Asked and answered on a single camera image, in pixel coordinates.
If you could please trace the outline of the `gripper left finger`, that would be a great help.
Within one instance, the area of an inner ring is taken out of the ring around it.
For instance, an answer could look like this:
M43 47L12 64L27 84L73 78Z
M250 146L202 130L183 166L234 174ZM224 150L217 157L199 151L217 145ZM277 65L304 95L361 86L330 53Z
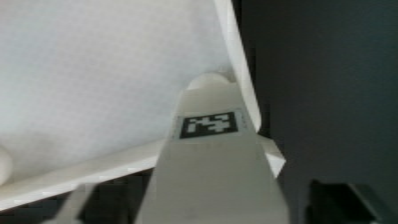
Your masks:
M94 188L94 183L85 183L76 187L53 218L41 224L83 224L83 221L80 220L80 213L83 211Z

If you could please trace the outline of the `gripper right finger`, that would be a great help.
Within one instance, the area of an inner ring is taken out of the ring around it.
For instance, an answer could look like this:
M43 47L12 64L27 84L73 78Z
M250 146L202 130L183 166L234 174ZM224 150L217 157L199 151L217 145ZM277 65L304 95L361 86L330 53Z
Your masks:
M391 209L364 184L309 184L306 224L391 224Z

